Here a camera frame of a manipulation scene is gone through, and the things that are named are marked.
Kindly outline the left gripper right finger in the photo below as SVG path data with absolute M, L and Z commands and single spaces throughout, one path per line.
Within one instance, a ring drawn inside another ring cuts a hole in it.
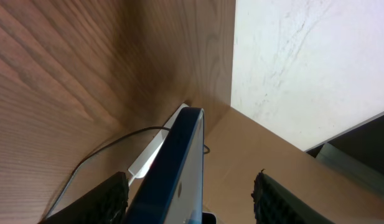
M 256 224 L 331 224 L 263 170 L 251 193 Z

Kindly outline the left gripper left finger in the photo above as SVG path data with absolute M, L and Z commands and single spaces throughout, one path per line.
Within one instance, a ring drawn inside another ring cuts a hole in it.
M 126 174 L 117 172 L 41 224 L 120 224 L 128 207 L 128 193 Z

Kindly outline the blue Samsung Galaxy smartphone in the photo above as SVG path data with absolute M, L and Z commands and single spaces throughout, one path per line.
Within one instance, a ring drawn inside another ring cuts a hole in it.
M 203 179 L 204 110 L 182 108 L 123 223 L 202 223 Z

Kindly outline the white power strip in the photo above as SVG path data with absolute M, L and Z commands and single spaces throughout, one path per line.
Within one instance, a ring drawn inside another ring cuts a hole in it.
M 128 168 L 128 172 L 131 174 L 129 184 L 131 184 L 134 179 L 143 179 L 145 177 L 166 137 L 167 131 L 165 129 L 161 129 L 131 164 Z

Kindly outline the cardboard panel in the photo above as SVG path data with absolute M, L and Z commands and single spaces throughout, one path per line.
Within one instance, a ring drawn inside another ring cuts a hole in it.
M 203 208 L 222 223 L 254 223 L 253 181 L 268 174 L 334 223 L 384 223 L 384 200 L 230 108 L 207 128 Z

